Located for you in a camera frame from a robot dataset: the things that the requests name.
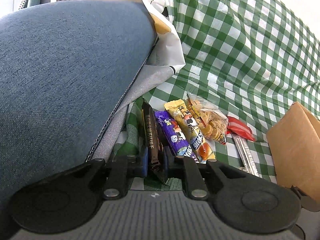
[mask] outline ribbed gray surface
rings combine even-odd
[[[221,222],[204,201],[186,198],[182,191],[129,191],[115,201],[105,201],[87,224],[56,235],[20,230],[12,240],[183,239],[183,240],[298,240],[290,231],[268,236],[239,232]]]

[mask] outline snack package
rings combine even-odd
[[[196,163],[199,163],[177,121],[167,111],[157,111],[155,116],[175,156],[191,157]]]
[[[228,116],[228,120],[229,120],[228,129],[230,131],[236,133],[237,135],[243,138],[246,138],[247,140],[250,140],[250,141],[256,140],[252,135],[252,130],[243,122],[231,116]]]
[[[184,101],[179,99],[165,103],[164,108],[177,121],[199,162],[205,163],[208,159],[215,159],[214,153],[206,143],[196,120],[188,111]]]
[[[226,144],[228,118],[209,101],[191,94],[187,96],[187,109],[196,120],[204,137]]]
[[[149,169],[165,184],[168,180],[168,173],[165,170],[163,146],[157,133],[155,113],[145,100],[142,103],[142,118],[148,147]]]

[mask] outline green and white checkered bag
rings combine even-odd
[[[186,65],[144,98],[163,110],[189,91],[244,121],[257,138],[248,145],[258,172],[276,182],[266,132],[294,101],[320,118],[319,40],[278,0],[164,1]],[[126,139],[135,147],[136,131],[127,130]],[[218,160],[241,166],[231,137],[226,147],[212,143],[212,150]],[[167,186],[150,178],[143,183],[149,190],[181,188],[176,179]]]

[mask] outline clear plastic snack bag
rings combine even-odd
[[[186,105],[206,139],[226,144],[228,118],[202,97],[187,93]]]

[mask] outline brown cardboard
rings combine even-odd
[[[320,122],[295,102],[267,132],[281,186],[299,187],[320,202]]]

